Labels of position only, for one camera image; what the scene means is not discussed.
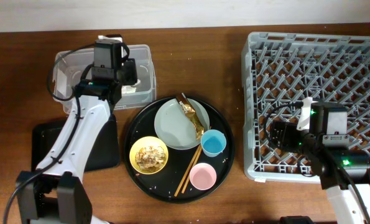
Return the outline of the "gold coffee sachet wrapper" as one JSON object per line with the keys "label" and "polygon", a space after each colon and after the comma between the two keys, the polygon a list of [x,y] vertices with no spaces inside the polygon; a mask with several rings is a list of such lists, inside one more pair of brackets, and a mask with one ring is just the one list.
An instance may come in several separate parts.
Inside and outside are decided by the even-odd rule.
{"label": "gold coffee sachet wrapper", "polygon": [[185,113],[185,116],[189,119],[189,121],[192,123],[193,127],[195,128],[196,140],[200,140],[202,135],[205,132],[205,128],[201,124],[195,108],[187,100],[186,96],[183,93],[177,95],[176,100],[178,101],[183,112]]}

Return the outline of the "yellow bowl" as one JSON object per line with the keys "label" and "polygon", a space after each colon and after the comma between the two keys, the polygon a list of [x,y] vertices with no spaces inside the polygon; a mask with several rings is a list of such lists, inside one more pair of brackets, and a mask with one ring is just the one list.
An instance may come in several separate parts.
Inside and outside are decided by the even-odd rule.
{"label": "yellow bowl", "polygon": [[138,139],[131,147],[130,151],[129,151],[129,161],[132,165],[132,167],[138,171],[139,173],[141,174],[146,174],[146,175],[149,175],[149,174],[155,174],[155,173],[158,173],[160,170],[162,170],[165,165],[159,169],[158,171],[155,171],[155,172],[148,172],[148,171],[145,171],[145,170],[141,170],[139,168],[139,166],[136,164],[136,161],[135,161],[135,155],[136,153],[142,148],[142,147],[147,147],[147,146],[161,146],[164,151],[165,151],[165,154],[166,154],[166,157],[167,157],[167,160],[165,162],[165,165],[167,164],[168,162],[168,159],[169,159],[169,152],[168,152],[168,148],[167,146],[165,145],[165,143],[160,140],[159,138],[157,137],[153,137],[153,136],[146,136],[146,137],[143,137],[143,138],[140,138]]}

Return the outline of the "blue cup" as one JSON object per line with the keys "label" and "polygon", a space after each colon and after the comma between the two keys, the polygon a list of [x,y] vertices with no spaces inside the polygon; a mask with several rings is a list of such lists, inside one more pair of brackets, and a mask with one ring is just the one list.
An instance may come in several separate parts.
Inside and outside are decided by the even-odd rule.
{"label": "blue cup", "polygon": [[200,141],[204,154],[208,157],[216,157],[226,147],[225,135],[216,129],[206,131]]}

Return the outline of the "pink cup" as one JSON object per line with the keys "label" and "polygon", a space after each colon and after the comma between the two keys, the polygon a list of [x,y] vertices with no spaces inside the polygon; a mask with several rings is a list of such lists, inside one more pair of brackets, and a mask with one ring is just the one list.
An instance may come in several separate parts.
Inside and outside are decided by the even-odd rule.
{"label": "pink cup", "polygon": [[217,174],[213,166],[207,163],[196,164],[190,170],[190,182],[198,190],[208,190],[214,186]]}

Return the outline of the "food scraps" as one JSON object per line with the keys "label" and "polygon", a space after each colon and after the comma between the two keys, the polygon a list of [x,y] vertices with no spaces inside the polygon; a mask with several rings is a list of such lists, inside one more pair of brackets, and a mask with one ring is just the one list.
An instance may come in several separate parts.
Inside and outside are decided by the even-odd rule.
{"label": "food scraps", "polygon": [[161,169],[167,160],[161,146],[142,147],[135,155],[136,164],[141,170],[155,172]]}

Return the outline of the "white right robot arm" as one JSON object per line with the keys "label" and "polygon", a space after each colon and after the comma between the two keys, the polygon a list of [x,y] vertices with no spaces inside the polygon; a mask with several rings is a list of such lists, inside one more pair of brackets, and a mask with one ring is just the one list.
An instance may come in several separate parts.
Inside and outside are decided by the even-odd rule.
{"label": "white right robot arm", "polygon": [[370,223],[370,157],[349,148],[346,107],[312,97],[286,107],[301,110],[298,123],[268,124],[280,108],[271,109],[262,125],[269,146],[310,162],[338,223]]}

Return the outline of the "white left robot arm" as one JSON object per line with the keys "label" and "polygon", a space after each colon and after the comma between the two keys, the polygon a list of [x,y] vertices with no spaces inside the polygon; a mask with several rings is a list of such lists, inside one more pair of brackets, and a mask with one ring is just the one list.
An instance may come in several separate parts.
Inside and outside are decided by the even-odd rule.
{"label": "white left robot arm", "polygon": [[95,141],[122,98],[122,87],[136,84],[137,71],[121,35],[101,35],[91,46],[94,60],[67,98],[72,104],[68,119],[35,171],[18,175],[3,223],[14,200],[22,223],[102,223],[93,215],[83,174]]}

